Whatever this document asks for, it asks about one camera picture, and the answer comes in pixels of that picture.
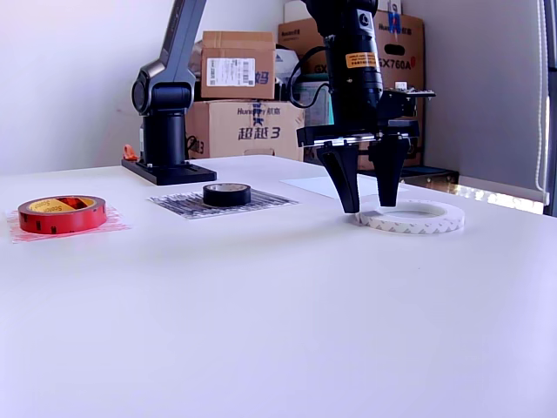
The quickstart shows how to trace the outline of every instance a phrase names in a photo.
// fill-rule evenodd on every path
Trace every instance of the black tape roll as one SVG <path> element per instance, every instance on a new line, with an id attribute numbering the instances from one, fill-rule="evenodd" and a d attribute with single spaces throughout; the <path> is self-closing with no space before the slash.
<path id="1" fill-rule="evenodd" d="M 252 201 L 252 188 L 248 185 L 222 183 L 203 188 L 203 202 L 209 206 L 233 207 L 247 205 Z"/>

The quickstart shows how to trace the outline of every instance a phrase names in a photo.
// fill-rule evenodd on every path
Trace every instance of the orange object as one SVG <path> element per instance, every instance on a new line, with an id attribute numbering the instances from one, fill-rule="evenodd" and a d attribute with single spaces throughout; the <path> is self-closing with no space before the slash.
<path id="1" fill-rule="evenodd" d="M 124 155 L 123 158 L 126 161 L 138 161 L 139 157 L 136 154 L 135 151 L 133 151 L 133 148 L 131 147 L 131 145 L 124 145 Z"/>

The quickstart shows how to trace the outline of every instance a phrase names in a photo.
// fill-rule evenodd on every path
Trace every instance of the table surface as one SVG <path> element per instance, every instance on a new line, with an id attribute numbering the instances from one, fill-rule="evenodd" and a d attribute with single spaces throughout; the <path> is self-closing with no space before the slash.
<path id="1" fill-rule="evenodd" d="M 383 233 L 280 182 L 322 167 L 198 163 L 300 205 L 185 220 L 147 198 L 201 185 L 0 178 L 3 211 L 90 194 L 133 225 L 15 245 L 2 221 L 0 416 L 556 416 L 557 219 L 407 186 L 465 230 Z"/>

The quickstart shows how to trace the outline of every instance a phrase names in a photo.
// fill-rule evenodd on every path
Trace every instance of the yellow sticker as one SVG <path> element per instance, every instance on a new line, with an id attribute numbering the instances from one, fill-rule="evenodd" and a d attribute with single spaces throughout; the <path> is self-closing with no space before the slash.
<path id="1" fill-rule="evenodd" d="M 348 68 L 377 67 L 377 59 L 373 52 L 358 52 L 346 55 Z"/>

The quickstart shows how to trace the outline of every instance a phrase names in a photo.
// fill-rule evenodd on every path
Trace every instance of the double-sided tape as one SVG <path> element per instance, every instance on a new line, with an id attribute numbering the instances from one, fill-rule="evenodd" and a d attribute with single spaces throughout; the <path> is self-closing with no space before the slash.
<path id="1" fill-rule="evenodd" d="M 377 207 L 370 212 L 357 213 L 356 219 L 361 225 L 380 231 L 430 235 L 463 228 L 465 214 L 462 209 L 445 203 L 401 200 L 395 207 Z"/>
<path id="2" fill-rule="evenodd" d="M 79 233 L 106 222 L 106 202 L 92 196 L 58 196 L 23 203 L 17 210 L 27 233 Z"/>
<path id="3" fill-rule="evenodd" d="M 203 188 L 203 203 L 216 207 L 243 206 L 252 202 L 252 188 L 248 185 L 221 183 Z"/>

